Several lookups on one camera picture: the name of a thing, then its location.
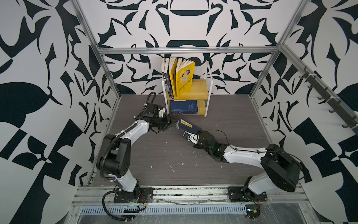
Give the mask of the purple book with old man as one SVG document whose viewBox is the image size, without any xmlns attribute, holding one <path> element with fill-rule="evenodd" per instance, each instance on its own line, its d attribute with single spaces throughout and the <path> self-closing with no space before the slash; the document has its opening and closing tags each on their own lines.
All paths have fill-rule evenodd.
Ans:
<svg viewBox="0 0 358 224">
<path fill-rule="evenodd" d="M 173 98 L 173 93 L 172 93 L 171 80 L 170 80 L 170 77 L 169 77 L 169 66 L 168 66 L 168 70 L 167 70 L 166 74 L 163 75 L 163 79 L 165 81 L 166 90 L 168 92 L 169 98 L 174 99 Z"/>
</svg>

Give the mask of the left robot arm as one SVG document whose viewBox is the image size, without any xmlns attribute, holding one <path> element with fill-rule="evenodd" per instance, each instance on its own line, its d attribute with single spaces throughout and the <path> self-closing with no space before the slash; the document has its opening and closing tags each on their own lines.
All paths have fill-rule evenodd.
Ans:
<svg viewBox="0 0 358 224">
<path fill-rule="evenodd" d="M 100 177 L 116 183 L 126 193 L 137 191 L 139 181 L 129 170 L 132 145 L 149 131 L 159 133 L 171 125 L 172 118 L 164 107 L 146 103 L 143 111 L 128 128 L 104 137 L 96 162 Z"/>
</svg>

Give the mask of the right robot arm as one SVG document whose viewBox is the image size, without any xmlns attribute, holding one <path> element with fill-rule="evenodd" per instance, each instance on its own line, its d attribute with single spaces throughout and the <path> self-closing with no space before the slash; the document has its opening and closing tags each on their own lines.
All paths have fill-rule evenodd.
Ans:
<svg viewBox="0 0 358 224">
<path fill-rule="evenodd" d="M 263 148 L 234 147 L 219 143 L 209 131 L 190 133 L 187 140 L 203 149 L 217 162 L 241 163 L 263 169 L 263 173 L 248 177 L 241 189 L 243 195 L 259 196 L 272 189 L 294 192 L 302 172 L 302 165 L 278 145 Z"/>
</svg>

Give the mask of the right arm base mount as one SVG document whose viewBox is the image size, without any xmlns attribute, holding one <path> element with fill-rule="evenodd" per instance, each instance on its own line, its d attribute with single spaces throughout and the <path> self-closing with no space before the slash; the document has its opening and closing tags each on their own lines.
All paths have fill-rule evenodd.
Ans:
<svg viewBox="0 0 358 224">
<path fill-rule="evenodd" d="M 256 195 L 246 187 L 229 186 L 227 187 L 227 190 L 228 198 L 231 202 L 265 202 L 267 198 L 266 192 Z"/>
</svg>

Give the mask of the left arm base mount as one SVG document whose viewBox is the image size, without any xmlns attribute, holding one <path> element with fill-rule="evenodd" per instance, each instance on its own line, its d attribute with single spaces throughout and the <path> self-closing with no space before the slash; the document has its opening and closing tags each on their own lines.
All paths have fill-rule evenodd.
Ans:
<svg viewBox="0 0 358 224">
<path fill-rule="evenodd" d="M 133 192 L 118 190 L 115 193 L 114 203 L 146 203 L 152 200 L 154 188 L 135 188 Z"/>
</svg>

